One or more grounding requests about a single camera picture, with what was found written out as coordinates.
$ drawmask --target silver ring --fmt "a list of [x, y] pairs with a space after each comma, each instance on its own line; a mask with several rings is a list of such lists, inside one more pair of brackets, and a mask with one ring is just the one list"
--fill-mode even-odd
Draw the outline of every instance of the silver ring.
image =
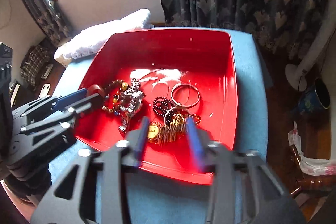
[[[190, 87], [192, 87], [194, 90], [196, 90], [196, 91], [198, 92], [198, 100], [197, 100], [195, 103], [193, 103], [193, 104], [191, 104], [191, 105], [182, 105], [182, 104], [180, 104], [179, 102], [176, 102], [176, 100], [175, 100], [174, 97], [173, 97], [173, 92], [174, 92], [174, 90], [176, 90], [178, 87], [181, 87], [181, 86], [183, 86], [183, 85], [190, 86]], [[173, 100], [173, 102], [174, 102], [176, 105], [178, 105], [178, 106], [180, 106], [180, 107], [190, 108], [190, 107], [193, 107], [193, 106], [195, 106], [195, 105], [197, 105], [197, 104], [199, 103], [199, 101], [200, 101], [200, 99], [201, 99], [201, 95], [200, 95], [200, 92], [199, 92], [198, 88], [195, 87], [194, 85], [192, 85], [192, 84], [188, 84], [188, 83], [178, 83], [178, 84], [176, 84], [176, 85], [173, 87], [173, 89], [171, 90], [171, 99]]]
[[170, 108], [170, 109], [166, 112], [166, 114], [165, 114], [165, 118], [164, 118], [164, 120], [163, 120], [163, 121], [164, 121], [164, 124], [166, 124], [166, 120], [167, 120], [167, 117], [168, 117], [169, 112], [173, 111], [174, 109], [181, 109], [181, 110], [184, 110], [185, 112], [187, 112], [189, 115], [192, 115], [192, 114], [190, 113], [190, 111], [187, 110], [186, 108], [181, 108], [181, 107], [179, 107], [179, 106], [174, 106], [174, 107]]

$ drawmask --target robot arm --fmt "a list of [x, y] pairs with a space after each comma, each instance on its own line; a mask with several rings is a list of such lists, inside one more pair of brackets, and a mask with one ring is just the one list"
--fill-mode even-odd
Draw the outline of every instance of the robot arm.
[[[79, 90], [66, 97], [45, 97], [11, 111], [11, 49], [0, 44], [0, 154], [7, 170], [28, 187], [48, 163], [73, 145], [73, 127], [79, 115], [100, 108], [98, 93], [86, 97]], [[53, 112], [62, 114], [45, 119]], [[95, 185], [103, 173], [101, 224], [130, 223], [124, 174], [136, 171], [142, 161], [149, 120], [127, 133], [105, 152], [78, 151], [57, 181], [50, 186], [31, 217], [32, 224], [96, 224]], [[235, 177], [242, 180], [243, 223], [305, 223], [295, 201], [255, 151], [236, 153], [209, 138], [208, 132], [187, 120], [187, 137], [201, 172], [212, 172], [207, 224], [235, 223]]]

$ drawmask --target plaid bag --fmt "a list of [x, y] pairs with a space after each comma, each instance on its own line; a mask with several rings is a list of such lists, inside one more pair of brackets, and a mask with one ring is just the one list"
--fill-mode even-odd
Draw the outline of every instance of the plaid bag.
[[49, 60], [50, 51], [45, 47], [37, 45], [29, 53], [27, 60], [21, 66], [21, 77], [30, 85], [35, 86], [37, 74]]

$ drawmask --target white cloth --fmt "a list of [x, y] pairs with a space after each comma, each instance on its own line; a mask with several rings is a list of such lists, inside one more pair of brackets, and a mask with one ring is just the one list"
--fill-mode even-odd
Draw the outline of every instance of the white cloth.
[[89, 27], [59, 47], [55, 52], [54, 59], [59, 59], [61, 55], [65, 59], [78, 59], [97, 53], [114, 33], [151, 28], [150, 16], [151, 13], [148, 9], [141, 9], [120, 20]]

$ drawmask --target silver bracelet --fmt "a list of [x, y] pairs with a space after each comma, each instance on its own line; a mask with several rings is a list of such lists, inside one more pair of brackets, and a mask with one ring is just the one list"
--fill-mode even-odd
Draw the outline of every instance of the silver bracelet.
[[[174, 92], [174, 90], [176, 90], [177, 88], [179, 88], [179, 87], [181, 87], [181, 86], [184, 86], [184, 85], [185, 85], [185, 86], [190, 86], [190, 87], [192, 87], [194, 90], [196, 90], [196, 91], [198, 92], [198, 100], [197, 100], [195, 103], [191, 104], [191, 105], [182, 105], [182, 104], [180, 104], [179, 102], [177, 102], [177, 101], [174, 99], [174, 97], [173, 97], [173, 92]], [[199, 103], [199, 101], [200, 101], [200, 99], [201, 99], [201, 95], [200, 95], [200, 92], [199, 92], [198, 88], [195, 87], [194, 85], [189, 84], [189, 83], [178, 83], [178, 84], [176, 84], [176, 85], [173, 87], [173, 89], [171, 90], [171, 99], [173, 100], [173, 102], [174, 102], [176, 105], [178, 105], [178, 106], [180, 106], [180, 107], [191, 108], [191, 107], [193, 107], [193, 106], [195, 106], [195, 105], [197, 105], [197, 104]]]

